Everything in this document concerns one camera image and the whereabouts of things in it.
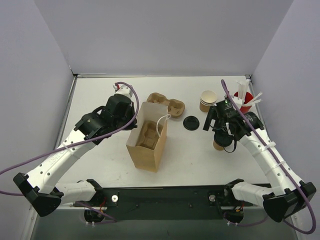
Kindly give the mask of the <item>stack of paper cups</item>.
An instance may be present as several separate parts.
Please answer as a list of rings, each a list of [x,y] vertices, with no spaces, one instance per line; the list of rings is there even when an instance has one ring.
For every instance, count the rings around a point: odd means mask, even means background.
[[[207,113],[210,110],[210,107],[213,106],[218,99],[217,94],[211,90],[205,90],[201,93],[199,109]]]

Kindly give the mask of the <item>black plastic cup lid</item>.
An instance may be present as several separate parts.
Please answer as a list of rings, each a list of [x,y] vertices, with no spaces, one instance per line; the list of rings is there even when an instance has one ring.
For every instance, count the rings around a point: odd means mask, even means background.
[[[216,131],[214,134],[214,142],[220,147],[228,147],[233,142],[233,137],[225,132]]]

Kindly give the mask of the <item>brown paper coffee cup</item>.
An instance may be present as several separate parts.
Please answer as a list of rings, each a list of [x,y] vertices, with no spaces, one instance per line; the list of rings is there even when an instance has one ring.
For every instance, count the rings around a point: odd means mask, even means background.
[[[224,147],[220,146],[219,144],[217,144],[215,141],[213,141],[213,147],[217,150],[217,151],[223,151]]]

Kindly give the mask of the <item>single brown cup carrier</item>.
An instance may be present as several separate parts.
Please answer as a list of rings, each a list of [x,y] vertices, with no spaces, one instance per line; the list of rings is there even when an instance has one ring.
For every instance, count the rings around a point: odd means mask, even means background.
[[[154,150],[158,142],[159,135],[154,121],[146,120],[141,128],[136,146]]]

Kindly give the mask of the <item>brown paper bag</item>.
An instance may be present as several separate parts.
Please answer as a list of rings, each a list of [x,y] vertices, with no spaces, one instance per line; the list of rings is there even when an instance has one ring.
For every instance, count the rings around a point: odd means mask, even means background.
[[[156,173],[161,163],[167,140],[168,107],[159,103],[143,102],[137,115],[137,128],[126,142],[130,158],[137,169]]]

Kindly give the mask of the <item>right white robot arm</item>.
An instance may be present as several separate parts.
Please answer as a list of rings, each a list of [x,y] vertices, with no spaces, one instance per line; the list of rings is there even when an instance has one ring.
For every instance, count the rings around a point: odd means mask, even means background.
[[[239,113],[226,98],[209,108],[203,130],[212,130],[214,142],[220,147],[240,142],[269,181],[270,187],[253,185],[241,179],[227,184],[227,192],[236,201],[260,206],[272,220],[280,223],[304,209],[307,206],[305,201],[315,195],[314,184],[304,182],[288,166],[255,113]]]

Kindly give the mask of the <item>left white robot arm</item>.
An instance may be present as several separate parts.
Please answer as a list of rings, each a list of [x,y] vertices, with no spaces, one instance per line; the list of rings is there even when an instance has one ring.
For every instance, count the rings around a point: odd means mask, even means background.
[[[130,93],[115,93],[106,105],[85,114],[61,143],[40,165],[28,173],[18,173],[13,181],[40,217],[55,211],[61,204],[101,203],[102,187],[93,179],[59,183],[61,177],[88,151],[121,130],[137,127]]]

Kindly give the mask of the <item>red cylindrical straw holder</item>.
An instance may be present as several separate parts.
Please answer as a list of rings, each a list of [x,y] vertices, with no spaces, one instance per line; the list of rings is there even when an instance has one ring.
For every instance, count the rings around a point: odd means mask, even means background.
[[[252,100],[254,97],[252,96],[252,94],[250,92],[246,93],[246,97],[245,97],[245,102],[242,104],[242,107],[240,108],[240,111],[243,114],[246,114],[252,106],[243,106],[244,104],[248,103],[250,100]]]

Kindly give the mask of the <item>brown cardboard cup carrier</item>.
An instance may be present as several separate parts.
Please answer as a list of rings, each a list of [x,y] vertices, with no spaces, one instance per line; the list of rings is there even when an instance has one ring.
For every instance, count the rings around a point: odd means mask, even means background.
[[[180,118],[185,111],[185,104],[177,99],[168,99],[165,95],[158,92],[151,93],[147,100],[149,103],[156,103],[167,106],[168,113],[172,118]]]

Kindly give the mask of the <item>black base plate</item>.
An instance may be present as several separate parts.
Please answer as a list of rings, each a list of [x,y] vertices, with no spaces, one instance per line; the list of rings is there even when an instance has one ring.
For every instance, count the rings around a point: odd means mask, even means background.
[[[117,221],[215,220],[242,206],[228,200],[223,185],[104,188],[87,205]]]

